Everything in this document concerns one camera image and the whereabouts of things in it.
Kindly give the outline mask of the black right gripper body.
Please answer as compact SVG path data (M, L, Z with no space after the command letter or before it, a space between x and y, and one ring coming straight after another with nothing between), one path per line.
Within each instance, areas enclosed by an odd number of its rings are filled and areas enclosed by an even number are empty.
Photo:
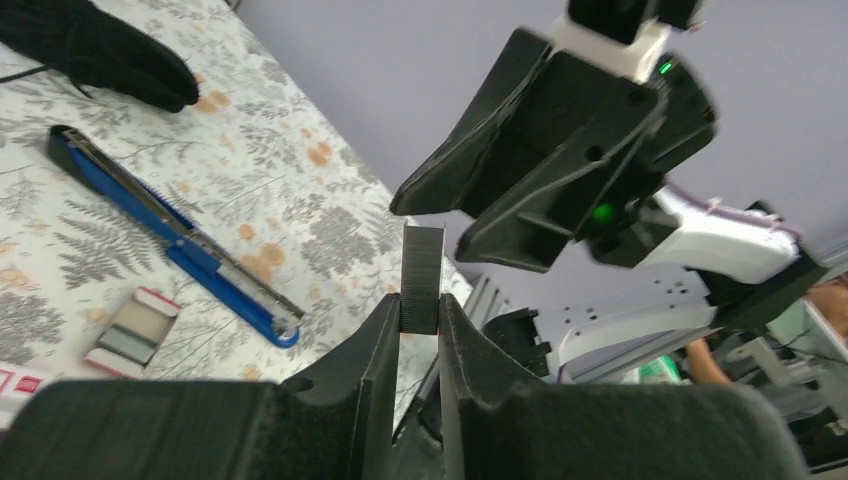
M558 53L478 175L476 258L547 269L570 243L632 268L679 228L654 194L715 136L711 98L675 52L647 82Z

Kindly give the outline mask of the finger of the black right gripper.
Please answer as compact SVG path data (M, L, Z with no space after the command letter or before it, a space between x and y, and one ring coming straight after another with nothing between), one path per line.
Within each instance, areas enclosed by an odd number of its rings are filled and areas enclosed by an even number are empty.
M658 176L641 166L649 120L594 119L577 128L508 120L481 185L491 203L461 237L457 257L544 273L571 242L619 247Z
M521 27L513 31L452 131L401 184L390 204L398 216L462 211L478 216L491 203L481 178L491 148L514 115L551 51L549 40Z

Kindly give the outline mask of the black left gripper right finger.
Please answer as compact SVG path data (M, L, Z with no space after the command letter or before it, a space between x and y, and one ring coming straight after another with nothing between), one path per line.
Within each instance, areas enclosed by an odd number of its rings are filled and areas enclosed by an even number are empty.
M549 384L439 305L449 479L806 479L782 417L728 385Z

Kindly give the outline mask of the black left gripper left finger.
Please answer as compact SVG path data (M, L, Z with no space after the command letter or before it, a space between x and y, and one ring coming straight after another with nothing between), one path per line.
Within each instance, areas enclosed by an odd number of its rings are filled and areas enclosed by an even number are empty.
M281 383L63 380L1 442L5 479L385 479L400 298Z

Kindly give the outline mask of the silver staple strip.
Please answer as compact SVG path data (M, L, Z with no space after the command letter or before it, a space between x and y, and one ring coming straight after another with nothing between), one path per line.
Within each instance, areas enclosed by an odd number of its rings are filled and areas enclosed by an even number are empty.
M401 260L400 331L438 333L444 230L405 225Z

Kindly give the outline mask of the staple tray with staples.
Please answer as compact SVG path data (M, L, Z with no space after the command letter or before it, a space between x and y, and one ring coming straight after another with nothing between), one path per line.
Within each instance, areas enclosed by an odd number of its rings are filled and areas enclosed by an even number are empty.
M83 362L113 376L140 379L175 325L181 306L138 287L111 317Z

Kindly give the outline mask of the blue stapler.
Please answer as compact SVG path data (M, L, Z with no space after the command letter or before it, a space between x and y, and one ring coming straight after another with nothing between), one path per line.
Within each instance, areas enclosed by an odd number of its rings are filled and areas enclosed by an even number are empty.
M174 264L270 343L285 349L297 344L305 315L301 308L246 268L80 130L52 126L47 154L80 184L160 237Z

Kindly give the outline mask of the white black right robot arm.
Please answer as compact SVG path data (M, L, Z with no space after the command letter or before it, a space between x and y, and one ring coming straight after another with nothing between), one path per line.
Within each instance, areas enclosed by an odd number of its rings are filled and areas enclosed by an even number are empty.
M698 334L758 329L823 274L766 205L697 200L666 176L709 144L713 103L664 49L516 30L448 138L399 187L399 216L460 211L455 257L544 273L570 244L598 263L671 265L603 304L523 309L484 325L542 379L598 381Z

